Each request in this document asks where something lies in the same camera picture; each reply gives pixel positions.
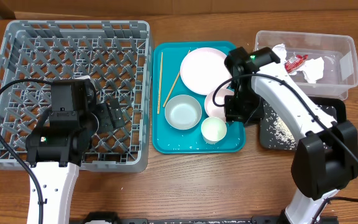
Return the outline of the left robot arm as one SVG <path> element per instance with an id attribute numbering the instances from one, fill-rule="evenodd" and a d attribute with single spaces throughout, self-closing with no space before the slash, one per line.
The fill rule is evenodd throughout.
<path id="1" fill-rule="evenodd" d="M 51 107 L 27 136 L 27 162 L 36 181 L 28 223 L 68 223 L 83 154 L 92 137 L 125 125 L 119 100 L 100 103 L 90 79 L 52 82 Z"/>

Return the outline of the white cup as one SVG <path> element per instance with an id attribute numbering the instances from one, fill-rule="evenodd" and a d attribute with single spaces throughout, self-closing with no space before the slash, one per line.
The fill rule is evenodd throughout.
<path id="1" fill-rule="evenodd" d="M 201 134 L 207 144 L 216 144 L 227 134 L 226 123 L 217 117 L 208 117 L 201 124 Z"/>

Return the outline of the white tissue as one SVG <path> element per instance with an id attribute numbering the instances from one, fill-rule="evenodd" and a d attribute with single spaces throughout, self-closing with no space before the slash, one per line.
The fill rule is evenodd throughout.
<path id="1" fill-rule="evenodd" d="M 287 60 L 287 50 L 285 44 L 278 44 L 272 48 L 272 51 L 280 58 L 280 63 L 284 64 Z"/>
<path id="2" fill-rule="evenodd" d="M 322 57 L 306 60 L 296 71 L 301 72 L 308 83 L 316 83 L 323 78 L 324 60 Z"/>

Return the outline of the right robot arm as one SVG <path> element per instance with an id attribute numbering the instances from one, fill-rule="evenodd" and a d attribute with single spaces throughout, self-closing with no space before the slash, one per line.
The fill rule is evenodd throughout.
<path id="1" fill-rule="evenodd" d="M 231 50 L 224 60 L 234 95 L 224 100 L 227 121 L 259 123 L 267 102 L 297 141 L 291 176 L 297 190 L 277 223 L 322 223 L 323 208 L 358 176 L 356 127 L 315 104 L 288 76 L 269 47 Z"/>

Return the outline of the pile of white rice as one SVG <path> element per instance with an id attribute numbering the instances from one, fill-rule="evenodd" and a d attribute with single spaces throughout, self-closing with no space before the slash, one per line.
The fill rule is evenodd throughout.
<path id="1" fill-rule="evenodd" d="M 264 117 L 260 121 L 260 143 L 266 149 L 288 150 L 296 149 L 296 141 L 286 124 L 265 101 Z"/>

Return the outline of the red snack wrapper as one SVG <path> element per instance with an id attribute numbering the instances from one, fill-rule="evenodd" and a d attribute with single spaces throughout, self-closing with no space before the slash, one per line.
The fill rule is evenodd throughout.
<path id="1" fill-rule="evenodd" d="M 294 72 L 295 70 L 297 70 L 298 68 L 300 68 L 305 61 L 308 59 L 308 55 L 294 55 L 292 56 L 290 59 L 288 59 L 284 66 L 285 66 L 285 70 L 288 73 Z"/>

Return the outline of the grey bowl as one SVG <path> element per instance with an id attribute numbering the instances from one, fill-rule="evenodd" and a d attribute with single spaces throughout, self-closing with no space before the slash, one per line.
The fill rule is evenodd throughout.
<path id="1" fill-rule="evenodd" d="M 201 120 L 202 107 L 190 95 L 174 96 L 165 106 L 165 119 L 175 129 L 187 130 L 195 127 Z"/>

